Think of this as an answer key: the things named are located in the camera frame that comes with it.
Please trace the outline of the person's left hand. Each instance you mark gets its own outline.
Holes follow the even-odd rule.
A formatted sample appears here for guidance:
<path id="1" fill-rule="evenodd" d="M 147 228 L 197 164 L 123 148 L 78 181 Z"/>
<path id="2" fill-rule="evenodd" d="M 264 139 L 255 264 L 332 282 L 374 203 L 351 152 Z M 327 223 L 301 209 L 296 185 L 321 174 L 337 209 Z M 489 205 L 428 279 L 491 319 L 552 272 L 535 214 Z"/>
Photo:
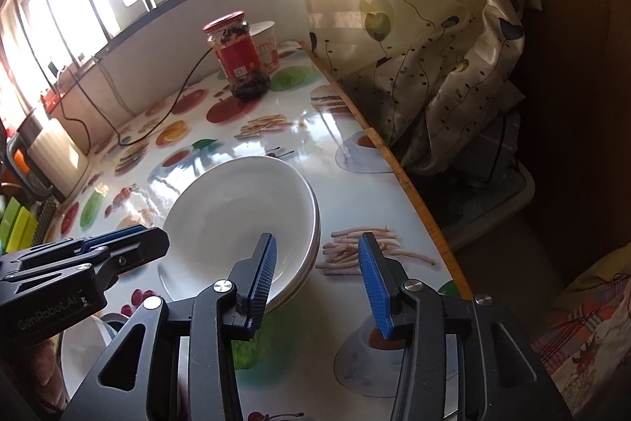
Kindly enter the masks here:
<path id="1" fill-rule="evenodd" d="M 56 341 L 48 339 L 34 346 L 28 364 L 37 399 L 49 410 L 63 410 L 67 395 L 57 358 Z"/>

